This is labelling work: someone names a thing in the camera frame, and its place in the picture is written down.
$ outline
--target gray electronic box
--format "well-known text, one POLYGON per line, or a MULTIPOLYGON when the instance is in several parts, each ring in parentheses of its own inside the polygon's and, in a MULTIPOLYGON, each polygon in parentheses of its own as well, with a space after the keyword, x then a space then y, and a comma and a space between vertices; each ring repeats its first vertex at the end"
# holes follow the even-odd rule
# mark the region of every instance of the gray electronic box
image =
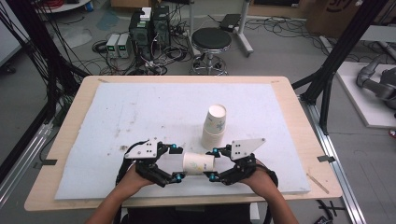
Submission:
POLYGON ((121 58, 129 58, 132 51, 131 37, 128 34, 122 34, 117 44, 121 58))
POLYGON ((106 43, 107 55, 110 58, 119 58, 119 48, 117 43, 119 42, 120 35, 111 35, 106 43))

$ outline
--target person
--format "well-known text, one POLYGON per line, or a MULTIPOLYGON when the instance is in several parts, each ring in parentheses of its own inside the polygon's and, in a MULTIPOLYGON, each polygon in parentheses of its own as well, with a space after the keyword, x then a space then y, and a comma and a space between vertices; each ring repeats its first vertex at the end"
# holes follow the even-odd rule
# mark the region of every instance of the person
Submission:
MULTIPOLYGON (((298 223, 286 200, 283 198, 283 195, 279 192, 270 176, 262 168, 258 167, 251 177, 243 179, 240 182, 248 185, 257 195, 263 197, 265 201, 267 201, 275 224, 298 223)), ((123 201, 135 195, 143 187, 152 184, 152 182, 141 177, 135 171, 134 165, 131 166, 121 182, 105 197, 85 223, 111 223, 123 201)), ((249 219, 249 210, 247 210, 247 218, 249 219)))

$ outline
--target black stool seat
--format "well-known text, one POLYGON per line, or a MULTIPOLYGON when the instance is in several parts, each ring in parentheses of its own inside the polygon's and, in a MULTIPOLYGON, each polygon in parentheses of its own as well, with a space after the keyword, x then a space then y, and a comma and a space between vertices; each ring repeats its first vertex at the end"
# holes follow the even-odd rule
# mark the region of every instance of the black stool seat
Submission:
POLYGON ((230 46, 231 37, 218 28, 203 28, 192 34, 192 43, 200 49, 224 49, 230 46))

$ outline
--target round stool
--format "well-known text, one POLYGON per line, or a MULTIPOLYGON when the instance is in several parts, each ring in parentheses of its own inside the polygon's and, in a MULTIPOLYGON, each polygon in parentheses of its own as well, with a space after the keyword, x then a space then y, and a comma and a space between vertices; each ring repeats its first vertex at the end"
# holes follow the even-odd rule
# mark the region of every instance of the round stool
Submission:
POLYGON ((192 72, 199 75, 211 75, 212 72, 217 76, 227 75, 225 62, 213 55, 222 53, 230 47, 231 38, 226 32, 218 28, 203 28, 192 34, 191 43, 202 53, 192 61, 192 72))

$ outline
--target paper cup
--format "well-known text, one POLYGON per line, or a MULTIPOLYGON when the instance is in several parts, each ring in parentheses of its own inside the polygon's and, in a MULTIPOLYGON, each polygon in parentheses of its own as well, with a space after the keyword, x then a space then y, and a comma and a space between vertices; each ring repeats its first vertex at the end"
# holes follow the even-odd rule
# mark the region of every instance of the paper cup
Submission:
POLYGON ((202 132, 201 145, 209 151, 211 151, 213 147, 221 147, 223 136, 224 132, 212 134, 204 128, 202 132))
POLYGON ((223 133, 225 130, 226 112, 223 105, 210 106, 204 122, 204 129, 212 134, 223 133))
POLYGON ((215 157, 186 152, 183 158, 183 171, 186 175, 203 175, 203 172, 214 171, 215 157))

